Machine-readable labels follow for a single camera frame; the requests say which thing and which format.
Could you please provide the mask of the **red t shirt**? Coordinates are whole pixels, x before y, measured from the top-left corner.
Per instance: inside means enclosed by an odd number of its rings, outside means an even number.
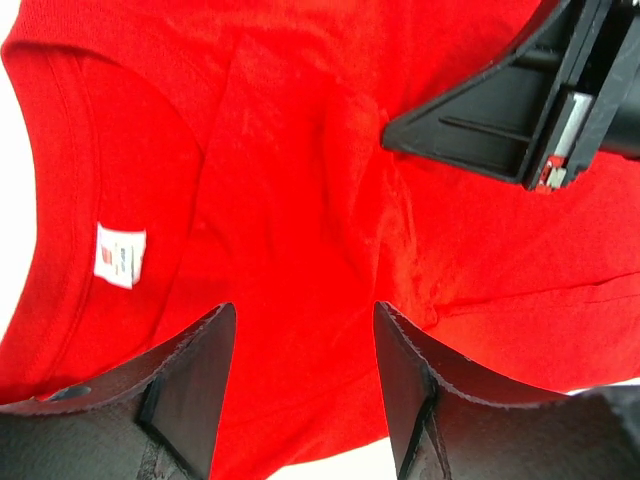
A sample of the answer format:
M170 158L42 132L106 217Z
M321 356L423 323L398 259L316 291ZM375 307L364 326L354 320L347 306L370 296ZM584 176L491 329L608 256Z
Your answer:
M238 312L213 475L387 433L376 301L516 380L639 373L639 169L536 195L381 148L533 1L25 1L1 50L37 240L1 399L97 376Z

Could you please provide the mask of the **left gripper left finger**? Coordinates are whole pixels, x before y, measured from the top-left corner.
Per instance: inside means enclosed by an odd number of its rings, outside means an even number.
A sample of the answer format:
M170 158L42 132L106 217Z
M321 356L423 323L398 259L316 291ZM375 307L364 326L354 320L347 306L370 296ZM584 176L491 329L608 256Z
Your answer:
M2 478L209 478L235 333L222 304L95 378L2 405Z

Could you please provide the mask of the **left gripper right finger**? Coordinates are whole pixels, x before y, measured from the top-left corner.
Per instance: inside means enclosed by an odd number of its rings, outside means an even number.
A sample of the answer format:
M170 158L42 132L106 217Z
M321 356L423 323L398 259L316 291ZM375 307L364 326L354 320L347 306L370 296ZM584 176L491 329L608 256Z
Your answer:
M565 395L512 380L386 302L374 335L398 478L638 478L638 387Z

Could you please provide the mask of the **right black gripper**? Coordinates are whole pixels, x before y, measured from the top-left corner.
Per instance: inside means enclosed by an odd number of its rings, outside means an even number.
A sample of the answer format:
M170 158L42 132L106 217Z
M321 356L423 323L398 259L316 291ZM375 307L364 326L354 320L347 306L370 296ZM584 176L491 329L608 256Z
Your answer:
M484 70L391 121L391 151L529 191L566 188L598 152L639 159L639 4L544 1Z

